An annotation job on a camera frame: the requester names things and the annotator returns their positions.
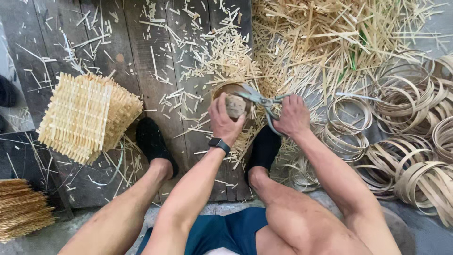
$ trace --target black slipper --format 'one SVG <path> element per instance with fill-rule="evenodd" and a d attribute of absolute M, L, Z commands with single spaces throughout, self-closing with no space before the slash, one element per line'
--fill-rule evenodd
<path fill-rule="evenodd" d="M 281 136 L 274 133 L 268 125 L 264 126 L 256 135 L 253 141 L 252 153 L 247 162 L 246 172 L 244 174 L 244 179 L 248 186 L 250 186 L 249 170 L 252 167 L 260 166 L 266 168 L 269 172 L 275 156 L 279 153 L 281 143 Z"/>
<path fill-rule="evenodd" d="M 16 105 L 17 94 L 10 81 L 0 75 L 0 106 L 14 107 Z"/>
<path fill-rule="evenodd" d="M 168 151 L 162 132 L 159 130 L 159 127 L 153 119 L 145 117 L 139 121 L 135 138 L 138 147 L 142 150 L 143 154 L 148 159 L 148 162 L 159 157 L 168 159 L 173 166 L 172 178 L 178 174 L 179 167 Z"/>

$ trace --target smartwatch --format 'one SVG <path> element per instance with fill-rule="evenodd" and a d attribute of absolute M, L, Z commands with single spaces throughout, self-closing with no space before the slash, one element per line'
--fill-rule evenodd
<path fill-rule="evenodd" d="M 209 147 L 222 148 L 227 155 L 230 153 L 230 147 L 220 138 L 211 138 L 208 145 Z"/>

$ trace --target metal shears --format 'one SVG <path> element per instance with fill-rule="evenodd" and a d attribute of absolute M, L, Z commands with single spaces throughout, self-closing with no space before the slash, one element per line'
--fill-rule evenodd
<path fill-rule="evenodd" d="M 272 120 L 277 120 L 277 121 L 280 120 L 280 117 L 272 111 L 272 106 L 275 103 L 282 104 L 282 99 L 284 97 L 289 96 L 289 94 L 277 96 L 277 97 L 274 97 L 274 98 L 266 98 L 263 95 L 261 95 L 258 91 L 256 91 L 255 89 L 253 89 L 252 87 L 247 85 L 246 83 L 243 83 L 242 87 L 247 92 L 236 91 L 236 95 L 238 95 L 238 96 L 240 96 L 242 98 L 248 99 L 251 102 L 254 102 L 256 104 L 262 105 L 266 109 L 267 122 L 268 122 L 269 127 L 271 128 L 271 130 L 274 133 L 278 134 L 279 136 L 285 136 L 284 134 L 278 132 L 274 128 L 274 125 L 272 124 Z"/>

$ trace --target hand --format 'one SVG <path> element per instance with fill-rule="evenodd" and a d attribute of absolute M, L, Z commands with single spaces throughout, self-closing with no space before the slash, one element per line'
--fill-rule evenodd
<path fill-rule="evenodd" d="M 310 111 L 302 97 L 290 95 L 283 98 L 279 121 L 273 121 L 275 129 L 293 138 L 297 134 L 310 131 Z"/>
<path fill-rule="evenodd" d="M 214 137 L 221 138 L 231 148 L 242 130 L 246 116 L 242 114 L 236 122 L 232 121 L 227 114 L 226 98 L 227 94 L 222 93 L 220 97 L 211 103 L 207 112 L 211 116 L 211 127 L 214 131 Z"/>

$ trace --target thigh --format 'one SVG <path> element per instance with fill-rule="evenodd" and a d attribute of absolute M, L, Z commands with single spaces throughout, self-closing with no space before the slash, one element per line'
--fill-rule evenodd
<path fill-rule="evenodd" d="M 256 232 L 255 240 L 257 255 L 296 255 L 293 248 L 272 231 L 269 225 Z"/>

